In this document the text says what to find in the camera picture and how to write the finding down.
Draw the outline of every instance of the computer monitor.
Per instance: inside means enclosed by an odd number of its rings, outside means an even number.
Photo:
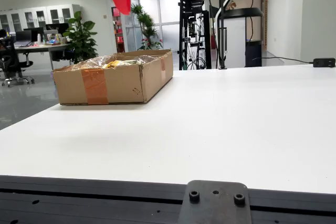
[[[36,27],[36,28],[25,28],[24,31],[31,31],[31,41],[37,41],[37,35],[41,34],[41,41],[43,41],[43,27]]]
[[[68,28],[68,23],[59,23],[59,24],[47,24],[47,30],[58,30],[59,34],[63,34]]]
[[[26,31],[17,31],[15,33],[16,41],[32,41],[32,31],[26,30]]]

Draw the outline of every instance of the cardboard box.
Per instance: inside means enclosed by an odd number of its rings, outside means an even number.
[[[118,60],[132,60],[140,55],[155,59],[115,69],[55,69],[59,103],[147,103],[173,77],[173,56],[170,50],[141,50],[115,56]]]

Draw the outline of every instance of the white tabletop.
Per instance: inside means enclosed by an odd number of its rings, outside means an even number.
[[[336,193],[336,68],[174,72],[143,105],[56,105],[0,131],[0,174]]]

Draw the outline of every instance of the black power adapter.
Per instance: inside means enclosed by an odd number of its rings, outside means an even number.
[[[334,68],[336,60],[335,58],[318,58],[312,63],[315,68]]]

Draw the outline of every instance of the white wall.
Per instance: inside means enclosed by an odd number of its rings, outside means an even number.
[[[77,4],[82,7],[84,20],[96,23],[92,31],[97,41],[99,55],[109,55],[116,51],[114,37],[111,0],[0,0],[0,10],[22,9],[48,5]]]
[[[285,57],[286,0],[268,0],[267,23],[267,50],[277,57]]]
[[[335,57],[336,0],[303,0],[301,59]]]
[[[302,33],[302,2],[303,0],[286,0],[286,31],[285,55],[290,59],[300,59]],[[296,61],[284,60],[286,64],[298,64]]]

